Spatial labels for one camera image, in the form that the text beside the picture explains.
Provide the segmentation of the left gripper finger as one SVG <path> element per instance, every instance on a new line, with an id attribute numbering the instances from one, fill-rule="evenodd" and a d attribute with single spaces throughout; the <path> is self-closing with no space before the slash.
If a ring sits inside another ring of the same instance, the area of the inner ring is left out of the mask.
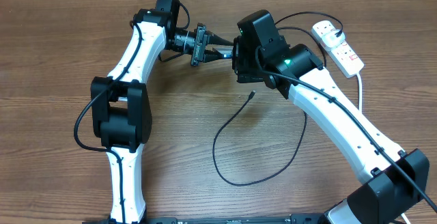
<path id="1" fill-rule="evenodd" d="M 208 63 L 211 61 L 221 60 L 218 55 L 215 55 L 212 50 L 205 50 L 203 56 L 203 62 Z"/>
<path id="2" fill-rule="evenodd" d="M 223 39 L 220 36 L 212 33 L 211 31 L 206 31 L 207 44 L 221 45 L 221 46 L 232 46 L 234 43 L 229 40 Z"/>

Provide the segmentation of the Samsung Galaxy smartphone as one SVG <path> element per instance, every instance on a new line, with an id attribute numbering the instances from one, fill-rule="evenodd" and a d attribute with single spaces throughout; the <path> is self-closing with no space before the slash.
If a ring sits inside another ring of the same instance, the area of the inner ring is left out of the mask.
<path id="1" fill-rule="evenodd" d="M 231 59 L 233 57 L 232 47 L 213 47 L 212 51 L 215 55 L 218 55 L 220 59 Z"/>

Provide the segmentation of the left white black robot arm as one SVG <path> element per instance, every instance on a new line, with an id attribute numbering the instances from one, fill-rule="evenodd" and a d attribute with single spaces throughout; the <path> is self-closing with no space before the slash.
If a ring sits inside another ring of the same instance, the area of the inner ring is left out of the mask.
<path id="1" fill-rule="evenodd" d="M 146 203 L 142 193 L 141 157 L 150 138 L 152 114 L 146 83 L 163 50 L 177 56 L 189 54 L 192 65 L 227 59 L 231 53 L 208 50 L 209 44 L 231 42 L 198 24 L 196 30 L 178 27 L 180 0 L 157 0 L 152 9 L 139 10 L 130 22 L 131 40 L 116 67 L 106 77 L 91 82 L 91 100 L 74 125 L 92 112 L 94 134 L 101 140 L 97 149 L 108 156 L 111 168 L 113 206 L 104 223 L 144 223 Z"/>

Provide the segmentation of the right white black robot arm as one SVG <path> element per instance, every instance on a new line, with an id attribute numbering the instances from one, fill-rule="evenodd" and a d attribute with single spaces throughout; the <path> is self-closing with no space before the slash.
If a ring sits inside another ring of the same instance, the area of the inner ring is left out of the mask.
<path id="1" fill-rule="evenodd" d="M 324 61 L 307 46 L 290 46 L 270 12 L 238 22 L 232 67 L 239 83 L 263 82 L 310 116 L 339 148 L 360 187 L 320 215 L 320 223 L 392 223 L 420 201 L 429 160 L 380 132 L 341 92 Z"/>

